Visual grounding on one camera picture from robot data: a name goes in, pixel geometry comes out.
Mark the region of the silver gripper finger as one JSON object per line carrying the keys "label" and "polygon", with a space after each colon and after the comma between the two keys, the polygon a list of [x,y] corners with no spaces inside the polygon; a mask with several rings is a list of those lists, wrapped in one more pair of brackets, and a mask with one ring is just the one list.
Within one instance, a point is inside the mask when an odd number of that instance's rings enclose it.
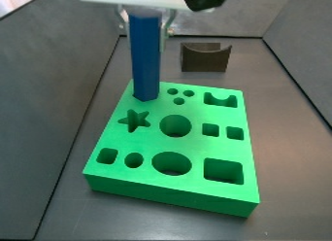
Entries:
{"label": "silver gripper finger", "polygon": [[123,5],[117,5],[116,16],[119,19],[119,29],[123,31],[124,34],[128,34],[128,27],[129,27],[128,13]]}
{"label": "silver gripper finger", "polygon": [[176,18],[176,10],[167,9],[165,10],[165,20],[161,24],[161,31],[160,31],[160,52],[165,50],[167,46],[167,39],[169,36],[173,35],[173,29],[171,27],[172,22]]}

